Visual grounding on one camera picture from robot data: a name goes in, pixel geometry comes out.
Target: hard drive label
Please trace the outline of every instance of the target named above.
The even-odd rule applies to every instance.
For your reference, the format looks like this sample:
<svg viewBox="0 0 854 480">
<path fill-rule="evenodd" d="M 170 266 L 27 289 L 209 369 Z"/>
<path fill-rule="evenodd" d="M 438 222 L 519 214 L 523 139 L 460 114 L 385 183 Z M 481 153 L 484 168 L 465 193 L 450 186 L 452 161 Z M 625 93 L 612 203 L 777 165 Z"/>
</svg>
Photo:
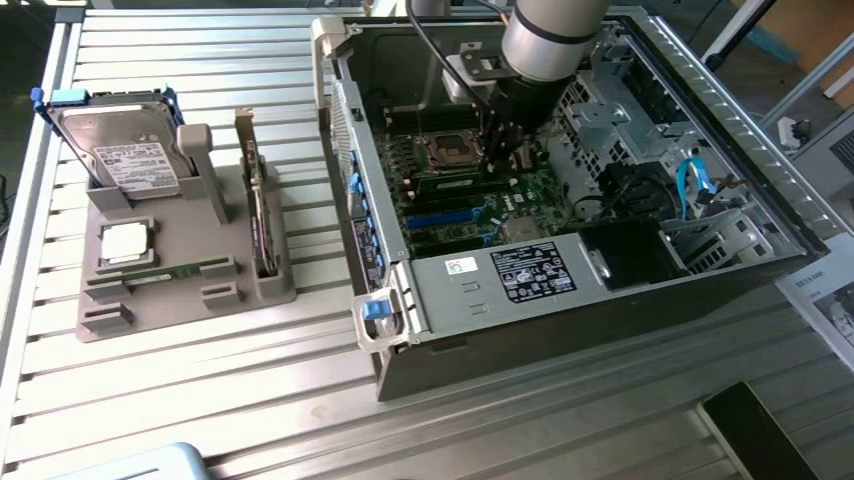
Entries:
<svg viewBox="0 0 854 480">
<path fill-rule="evenodd" d="M 177 186 L 174 170 L 160 143 L 94 147 L 94 154 L 122 191 Z"/>
<path fill-rule="evenodd" d="M 492 252 L 490 255 L 511 302 L 523 303 L 576 289 L 553 242 Z"/>
</svg>

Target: green circuit board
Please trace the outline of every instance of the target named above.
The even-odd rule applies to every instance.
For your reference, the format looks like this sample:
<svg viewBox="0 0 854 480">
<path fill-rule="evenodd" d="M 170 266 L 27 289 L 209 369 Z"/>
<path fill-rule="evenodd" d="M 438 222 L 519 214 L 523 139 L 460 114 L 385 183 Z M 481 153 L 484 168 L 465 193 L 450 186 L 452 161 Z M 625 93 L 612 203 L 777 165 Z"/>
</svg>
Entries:
<svg viewBox="0 0 854 480">
<path fill-rule="evenodd" d="M 148 270 L 124 272 L 120 275 L 106 278 L 94 278 L 86 280 L 88 285 L 100 285 L 104 283 L 121 281 L 125 285 L 141 285 L 144 283 L 162 282 L 168 280 L 180 280 L 181 278 L 194 277 L 201 274 L 201 267 L 226 263 L 226 257 L 217 257 L 201 262 L 174 265 L 170 267 L 152 268 Z"/>
<path fill-rule="evenodd" d="M 567 221 L 560 185 L 547 161 L 537 161 L 524 172 L 486 174 L 476 162 L 468 161 L 465 155 L 473 152 L 465 152 L 465 145 L 456 140 L 444 149 L 450 153 L 445 162 L 437 161 L 442 150 L 432 139 L 468 135 L 469 131 L 454 130 L 428 134 L 430 141 L 424 135 L 374 138 L 397 220 L 414 258 L 513 243 L 504 228 L 512 219 L 532 220 L 541 237 L 553 235 Z M 406 224 L 413 217 L 466 209 L 477 210 L 476 219 L 417 228 Z"/>
</svg>

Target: slotted aluminum table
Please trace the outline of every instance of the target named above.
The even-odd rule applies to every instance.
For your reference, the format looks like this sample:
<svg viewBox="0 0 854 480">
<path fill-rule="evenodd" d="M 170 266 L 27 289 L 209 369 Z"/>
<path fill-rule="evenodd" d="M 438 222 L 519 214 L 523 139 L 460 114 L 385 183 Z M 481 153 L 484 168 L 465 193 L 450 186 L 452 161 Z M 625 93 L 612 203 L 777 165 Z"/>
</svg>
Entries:
<svg viewBox="0 0 854 480">
<path fill-rule="evenodd" d="M 78 343 L 85 172 L 35 119 L 0 266 L 3 478 L 176 441 L 217 478 L 736 478 L 693 407 L 737 380 L 821 478 L 849 478 L 854 376 L 772 288 L 677 328 L 374 401 L 310 104 L 308 25 L 322 12 L 97 10 L 57 24 L 42 87 L 168 83 L 186 122 L 213 129 L 217 165 L 238 158 L 233 107 L 256 108 L 300 296 Z"/>
</svg>

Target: paper document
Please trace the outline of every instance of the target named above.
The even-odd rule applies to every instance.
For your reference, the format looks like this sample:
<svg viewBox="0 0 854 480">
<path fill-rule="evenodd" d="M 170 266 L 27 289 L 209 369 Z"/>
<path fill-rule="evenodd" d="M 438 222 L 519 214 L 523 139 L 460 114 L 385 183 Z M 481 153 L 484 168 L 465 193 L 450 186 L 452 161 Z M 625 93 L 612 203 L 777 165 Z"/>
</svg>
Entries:
<svg viewBox="0 0 854 480">
<path fill-rule="evenodd" d="M 854 370 L 854 236 L 839 234 L 827 246 L 829 254 L 776 286 Z"/>
</svg>

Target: metal bracket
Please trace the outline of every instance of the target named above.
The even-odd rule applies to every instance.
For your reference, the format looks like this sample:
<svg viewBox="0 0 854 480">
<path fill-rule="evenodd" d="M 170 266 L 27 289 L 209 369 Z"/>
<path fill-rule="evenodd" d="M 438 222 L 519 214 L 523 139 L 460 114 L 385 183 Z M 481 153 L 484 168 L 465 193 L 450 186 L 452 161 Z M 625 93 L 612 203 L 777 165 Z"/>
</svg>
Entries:
<svg viewBox="0 0 854 480">
<path fill-rule="evenodd" d="M 489 68 L 486 68 L 484 62 L 488 62 L 488 59 L 482 58 L 481 50 L 465 50 L 458 54 L 458 57 L 465 73 L 472 80 L 488 82 L 489 80 L 500 80 L 501 78 L 519 76 L 519 74 L 508 68 L 493 68 L 490 63 L 488 64 Z"/>
<path fill-rule="evenodd" d="M 364 324 L 368 320 L 364 319 L 361 308 L 368 302 L 381 300 L 390 302 L 392 312 L 397 312 L 398 309 L 394 308 L 394 305 L 398 305 L 398 302 L 396 301 L 396 291 L 392 287 L 381 288 L 374 292 L 358 295 L 352 299 L 352 318 L 356 328 L 356 343 L 358 344 L 358 348 L 368 353 L 378 353 L 394 345 L 406 343 L 408 340 L 408 332 L 405 331 L 405 328 L 402 333 L 398 333 L 397 335 L 370 338 Z"/>
<path fill-rule="evenodd" d="M 322 91 L 322 59 L 344 43 L 346 37 L 348 32 L 341 17 L 317 17 L 310 22 L 310 71 L 314 79 L 314 107 L 317 110 L 326 107 Z"/>
</svg>

